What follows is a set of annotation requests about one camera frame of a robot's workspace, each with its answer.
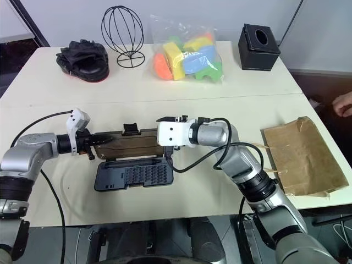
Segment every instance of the brown paper bag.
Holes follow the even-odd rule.
[[[322,196],[348,186],[340,166],[308,117],[263,132],[286,194]]]

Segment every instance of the plastic bag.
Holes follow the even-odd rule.
[[[213,29],[184,25],[152,15],[153,72],[163,80],[223,79]]]

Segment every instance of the black glove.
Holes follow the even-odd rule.
[[[89,82],[105,79],[109,74],[108,54],[103,45],[94,41],[71,41],[61,48],[56,62],[64,73]]]

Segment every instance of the wall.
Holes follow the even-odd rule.
[[[0,43],[32,38],[34,34],[12,5],[7,0],[0,0]]]
[[[140,16],[146,43],[152,43],[150,14],[165,18],[189,18],[217,28],[219,40],[238,40],[243,23],[270,26],[280,40],[299,0],[21,0],[51,46],[66,46],[71,40],[103,43],[101,20],[110,6],[127,6]]]
[[[351,10],[351,0],[304,0],[280,46],[286,66],[351,73]]]

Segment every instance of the blue foam piece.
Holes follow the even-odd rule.
[[[182,67],[185,74],[197,73],[204,70],[215,60],[215,46],[201,47],[198,51],[188,52],[182,60]]]

